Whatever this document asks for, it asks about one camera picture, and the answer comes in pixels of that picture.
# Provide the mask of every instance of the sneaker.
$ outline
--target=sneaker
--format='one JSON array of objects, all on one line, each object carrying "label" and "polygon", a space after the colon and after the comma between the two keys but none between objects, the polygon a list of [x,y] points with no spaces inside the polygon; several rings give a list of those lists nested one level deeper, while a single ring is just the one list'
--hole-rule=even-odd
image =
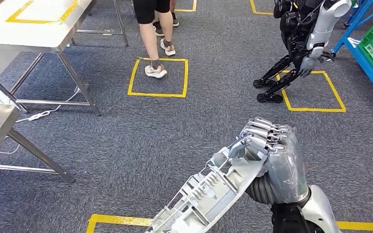
[{"label": "sneaker", "polygon": [[160,79],[164,77],[168,71],[164,68],[163,65],[159,65],[157,69],[154,69],[151,65],[145,67],[145,74],[148,77],[154,77]]},{"label": "sneaker", "polygon": [[155,34],[158,37],[163,37],[164,36],[164,31],[162,30],[161,24],[159,21],[153,23],[153,28],[155,29]]},{"label": "sneaker", "polygon": [[178,21],[178,19],[176,18],[175,13],[172,13],[172,19],[173,19],[172,26],[173,26],[173,27],[178,27],[178,26],[179,26],[179,21]]},{"label": "sneaker", "polygon": [[175,55],[175,47],[174,47],[174,45],[171,44],[170,46],[165,47],[165,45],[164,45],[164,39],[161,39],[161,48],[163,48],[165,50],[165,54],[167,56],[173,56],[173,55]]}]

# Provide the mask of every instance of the white sneaker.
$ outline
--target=white sneaker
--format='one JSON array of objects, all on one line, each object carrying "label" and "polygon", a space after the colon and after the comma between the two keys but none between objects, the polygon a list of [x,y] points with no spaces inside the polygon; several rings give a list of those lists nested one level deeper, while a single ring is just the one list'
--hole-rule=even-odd
[{"label": "white sneaker", "polygon": [[154,77],[157,79],[162,78],[168,73],[163,65],[159,65],[157,69],[154,69],[151,65],[145,67],[145,74],[148,77]]},{"label": "white sneaker", "polygon": [[172,45],[170,45],[168,47],[165,47],[165,45],[164,45],[164,39],[161,39],[161,48],[163,48],[165,50],[165,54],[167,56],[173,56],[173,55],[175,55],[175,47],[174,47],[174,45],[172,44]]}]

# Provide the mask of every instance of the gray sock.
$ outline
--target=gray sock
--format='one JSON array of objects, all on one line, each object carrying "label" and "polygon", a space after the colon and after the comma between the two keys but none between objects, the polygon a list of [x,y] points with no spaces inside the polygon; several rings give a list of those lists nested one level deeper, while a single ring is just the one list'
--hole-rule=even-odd
[{"label": "gray sock", "polygon": [[159,60],[152,60],[151,61],[151,65],[154,69],[157,69],[158,66],[160,65],[161,63],[159,62]]},{"label": "gray sock", "polygon": [[165,47],[171,46],[172,42],[164,39],[164,45],[165,45]]}]

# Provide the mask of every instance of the gray carpet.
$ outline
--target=gray carpet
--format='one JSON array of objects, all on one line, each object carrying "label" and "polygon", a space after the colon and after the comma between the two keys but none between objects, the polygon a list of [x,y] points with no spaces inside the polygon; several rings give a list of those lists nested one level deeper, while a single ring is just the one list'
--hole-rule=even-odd
[{"label": "gray carpet", "polygon": [[[272,10],[273,1],[255,1],[258,11]],[[100,0],[82,28],[118,28],[112,6],[112,1]],[[338,220],[373,222],[373,84],[347,49],[340,50],[336,62],[317,67],[328,73],[346,113],[290,112],[284,103],[260,104],[253,79],[285,55],[279,20],[253,14],[248,0],[198,0],[196,12],[177,14],[180,26],[174,29],[175,57],[189,60],[186,98],[128,96],[134,63],[147,54],[129,1],[120,6],[129,47],[120,36],[78,34],[78,45],[66,49],[78,75],[90,83],[103,116],[90,108],[64,106],[16,125],[77,182],[0,171],[0,232],[85,232],[92,214],[151,218],[255,116],[297,127],[308,181],[325,191]],[[179,8],[191,7],[191,0],[179,1]],[[343,22],[328,49],[344,32]],[[13,85],[35,56],[22,53],[1,81]],[[133,91],[180,92],[183,64],[166,65],[168,77],[157,81],[142,74],[141,62]],[[74,87],[58,58],[46,55],[17,97],[66,100]],[[339,107],[322,75],[296,80],[287,93],[293,107]],[[28,107],[31,113],[23,117],[52,108]],[[1,149],[15,147],[7,140]],[[23,149],[0,154],[0,163],[45,167]],[[270,220],[268,206],[245,196],[211,232],[267,233]],[[144,228],[97,224],[95,230]]]}]

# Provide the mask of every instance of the black shorts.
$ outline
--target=black shorts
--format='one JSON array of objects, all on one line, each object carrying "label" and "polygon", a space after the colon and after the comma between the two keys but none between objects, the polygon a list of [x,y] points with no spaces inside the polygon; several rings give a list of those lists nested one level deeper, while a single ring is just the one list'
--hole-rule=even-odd
[{"label": "black shorts", "polygon": [[149,24],[155,18],[155,11],[170,11],[170,0],[134,0],[136,19],[139,24]]}]

